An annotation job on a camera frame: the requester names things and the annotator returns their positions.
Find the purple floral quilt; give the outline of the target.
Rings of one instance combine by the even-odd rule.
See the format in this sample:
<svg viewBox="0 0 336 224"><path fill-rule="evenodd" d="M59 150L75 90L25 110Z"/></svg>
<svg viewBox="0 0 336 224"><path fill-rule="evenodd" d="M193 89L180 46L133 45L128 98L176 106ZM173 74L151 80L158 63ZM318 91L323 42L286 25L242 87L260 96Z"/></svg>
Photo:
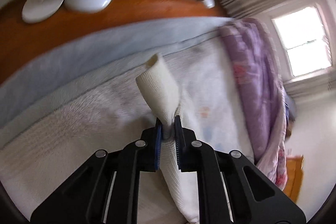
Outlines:
<svg viewBox="0 0 336 224"><path fill-rule="evenodd" d="M286 103L274 42L255 18L234 20L219 27L219 33L231 61L254 163L284 190Z"/></svg>

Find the bright window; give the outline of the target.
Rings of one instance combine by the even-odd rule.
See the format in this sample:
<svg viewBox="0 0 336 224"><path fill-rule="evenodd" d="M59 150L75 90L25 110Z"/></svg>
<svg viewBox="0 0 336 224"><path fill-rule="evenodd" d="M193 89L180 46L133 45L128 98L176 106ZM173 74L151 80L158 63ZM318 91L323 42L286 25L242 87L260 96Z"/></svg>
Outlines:
<svg viewBox="0 0 336 224"><path fill-rule="evenodd" d="M293 77L333 65L329 38L316 6L272 19Z"/></svg>

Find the white fuzzy bed blanket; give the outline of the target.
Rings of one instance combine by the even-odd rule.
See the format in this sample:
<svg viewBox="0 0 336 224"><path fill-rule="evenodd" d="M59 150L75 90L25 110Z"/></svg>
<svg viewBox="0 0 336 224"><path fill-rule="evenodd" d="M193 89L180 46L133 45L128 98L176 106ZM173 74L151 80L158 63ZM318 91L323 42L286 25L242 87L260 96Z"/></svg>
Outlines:
<svg viewBox="0 0 336 224"><path fill-rule="evenodd" d="M215 150L254 159L218 28L221 17L128 24L74 40L1 85L1 183L33 211L98 149L117 151L155 124L135 79L159 53L183 94L186 127Z"/></svg>

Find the wooden headboard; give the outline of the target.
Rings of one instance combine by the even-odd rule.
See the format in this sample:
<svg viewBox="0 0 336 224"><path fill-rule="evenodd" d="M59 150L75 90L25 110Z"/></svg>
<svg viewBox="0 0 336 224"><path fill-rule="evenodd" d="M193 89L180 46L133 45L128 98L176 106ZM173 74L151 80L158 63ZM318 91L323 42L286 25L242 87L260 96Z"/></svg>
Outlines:
<svg viewBox="0 0 336 224"><path fill-rule="evenodd" d="M286 158L286 168L288 180L283 192L294 202L297 203L299 192L303 180L303 155L288 156Z"/></svg>

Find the white fan base left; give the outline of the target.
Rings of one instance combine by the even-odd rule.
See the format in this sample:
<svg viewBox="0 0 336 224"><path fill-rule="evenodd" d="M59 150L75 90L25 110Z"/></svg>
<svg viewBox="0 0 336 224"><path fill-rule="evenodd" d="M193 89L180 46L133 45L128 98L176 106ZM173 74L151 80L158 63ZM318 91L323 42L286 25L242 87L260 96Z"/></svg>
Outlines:
<svg viewBox="0 0 336 224"><path fill-rule="evenodd" d="M22 9L22 19L28 24L38 23L52 16L64 0L27 0Z"/></svg>

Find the cream knit sweater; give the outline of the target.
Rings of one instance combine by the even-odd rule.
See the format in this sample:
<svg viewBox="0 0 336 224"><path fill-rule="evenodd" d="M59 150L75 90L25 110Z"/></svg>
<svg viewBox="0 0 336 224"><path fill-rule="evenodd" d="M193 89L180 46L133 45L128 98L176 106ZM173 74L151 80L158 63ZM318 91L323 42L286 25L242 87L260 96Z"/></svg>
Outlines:
<svg viewBox="0 0 336 224"><path fill-rule="evenodd" d="M178 210L189 223L199 223L197 174L178 169L173 133L177 115L184 128L196 134L202 132L193 101L179 86L161 55L152 56L146 66L147 70L135 80L144 100L163 125L160 169Z"/></svg>

